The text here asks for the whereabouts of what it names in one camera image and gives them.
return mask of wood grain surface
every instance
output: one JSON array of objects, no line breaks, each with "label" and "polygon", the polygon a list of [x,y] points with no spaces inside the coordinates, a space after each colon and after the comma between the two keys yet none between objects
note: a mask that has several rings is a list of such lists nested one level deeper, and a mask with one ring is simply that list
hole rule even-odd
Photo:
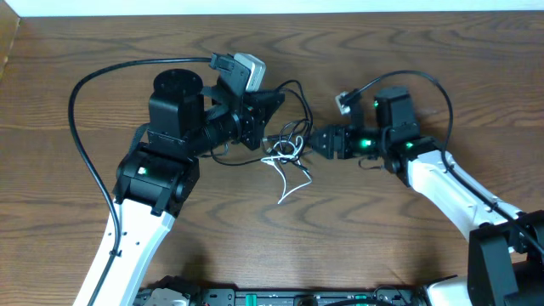
[{"label": "wood grain surface", "polygon": [[[108,210],[68,129],[76,82],[125,60],[211,52],[255,54],[267,64],[265,88],[299,79],[318,127],[345,122],[338,93],[388,71],[426,71],[454,102],[450,152],[462,167],[525,211],[542,208],[544,13],[24,19],[0,83],[1,304],[71,304],[98,249]],[[148,120],[153,78],[170,67],[116,71],[80,92],[82,141],[110,189],[133,130]],[[207,84],[217,77],[183,67]],[[439,93],[414,76],[391,84],[410,87],[423,132],[442,138]],[[268,132],[301,115],[289,99]],[[259,153],[238,148],[229,158]],[[276,205],[282,182],[266,165],[202,160],[144,283],[184,275],[245,288],[361,288],[466,274],[461,234],[395,176],[355,160],[306,162],[314,183]],[[304,180],[288,175],[291,185]]]}]

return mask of white string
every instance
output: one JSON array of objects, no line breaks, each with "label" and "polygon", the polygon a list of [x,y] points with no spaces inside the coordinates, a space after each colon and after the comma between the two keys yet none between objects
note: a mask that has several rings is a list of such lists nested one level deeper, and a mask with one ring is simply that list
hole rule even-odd
[{"label": "white string", "polygon": [[[282,154],[281,152],[278,152],[277,156],[267,156],[267,157],[263,157],[261,159],[261,162],[264,162],[265,164],[274,167],[274,169],[280,174],[281,179],[283,180],[283,192],[281,193],[281,198],[278,201],[278,204],[281,204],[281,202],[283,200],[285,200],[294,191],[299,190],[299,189],[301,189],[301,188],[303,188],[305,186],[308,186],[309,184],[312,184],[312,182],[313,182],[312,177],[309,174],[309,171],[302,170],[302,172],[304,173],[304,175],[306,175],[306,177],[308,178],[309,181],[304,183],[304,184],[299,185],[296,188],[293,188],[292,190],[289,190],[289,192],[286,193],[286,190],[287,190],[286,175],[284,174],[283,169],[281,168],[281,165],[278,165],[276,163],[278,160],[282,160],[282,159],[283,160],[297,159],[298,152],[300,152],[300,150],[303,148],[303,142],[304,142],[304,139],[302,138],[302,136],[297,136],[296,137],[295,144],[293,142],[291,142],[291,141],[282,140],[281,143],[285,143],[285,144],[290,145],[292,147],[292,153],[291,154]],[[272,148],[275,149],[276,146],[278,146],[278,145],[280,145],[279,141],[276,142]],[[295,162],[299,166],[303,165],[302,162],[300,161],[300,159],[295,161]]]}]

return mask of wooden table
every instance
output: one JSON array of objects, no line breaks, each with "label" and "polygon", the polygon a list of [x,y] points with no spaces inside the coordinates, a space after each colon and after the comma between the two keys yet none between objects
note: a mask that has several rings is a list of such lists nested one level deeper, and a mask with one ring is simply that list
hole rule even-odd
[{"label": "wooden table", "polygon": [[[398,69],[440,79],[454,101],[459,163],[504,200],[542,208],[544,14],[311,14],[25,19],[0,83],[0,303],[70,304],[94,258],[108,210],[66,120],[76,82],[125,60],[255,54],[265,88],[304,85],[318,127],[346,122],[333,98]],[[106,185],[134,129],[147,122],[152,81],[173,66],[101,76],[80,93],[76,121]],[[205,65],[181,65],[207,84]],[[439,93],[408,85],[426,134],[445,135]],[[368,120],[371,97],[365,97]],[[290,98],[268,127],[302,115]],[[240,148],[229,157],[259,156]],[[467,270],[468,244],[427,199],[356,160],[307,161],[314,183],[276,205],[280,177],[264,164],[201,161],[201,178],[145,277],[239,287],[420,284]],[[295,185],[304,180],[289,169]]]}]

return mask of white cable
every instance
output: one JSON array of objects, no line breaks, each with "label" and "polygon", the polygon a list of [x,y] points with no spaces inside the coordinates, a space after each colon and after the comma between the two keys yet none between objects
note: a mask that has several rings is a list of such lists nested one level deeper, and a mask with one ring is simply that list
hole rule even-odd
[{"label": "white cable", "polygon": [[[281,193],[281,198],[278,201],[278,204],[281,204],[281,202],[283,200],[285,200],[293,191],[299,190],[299,189],[301,189],[301,188],[303,188],[305,186],[308,186],[309,184],[312,184],[312,182],[313,182],[312,177],[309,175],[309,172],[302,170],[304,175],[306,175],[306,177],[308,178],[309,181],[304,183],[304,184],[299,185],[296,188],[293,188],[292,190],[289,190],[289,192],[286,193],[286,189],[287,189],[286,175],[283,173],[283,169],[281,168],[281,166],[276,164],[276,161],[281,160],[281,159],[283,159],[283,160],[294,160],[294,159],[296,159],[298,157],[298,153],[303,148],[304,139],[302,138],[302,136],[297,136],[296,140],[295,140],[295,144],[293,142],[287,141],[287,140],[282,140],[281,143],[286,143],[287,145],[290,145],[292,147],[292,149],[293,149],[293,152],[291,154],[282,154],[282,153],[278,152],[277,156],[267,156],[267,157],[263,157],[261,159],[261,162],[264,162],[265,164],[274,167],[274,169],[280,174],[281,179],[283,180],[283,192]],[[280,145],[279,141],[276,142],[272,148],[275,149],[275,147],[278,146],[278,145]],[[297,160],[295,162],[299,166],[303,165],[300,160]]]}]

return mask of white backdrop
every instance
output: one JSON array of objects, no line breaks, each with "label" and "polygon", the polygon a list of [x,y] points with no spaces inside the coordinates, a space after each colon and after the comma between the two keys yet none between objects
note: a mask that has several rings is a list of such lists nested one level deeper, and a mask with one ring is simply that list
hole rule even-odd
[{"label": "white backdrop", "polygon": [[544,0],[7,0],[21,17],[543,10]]}]

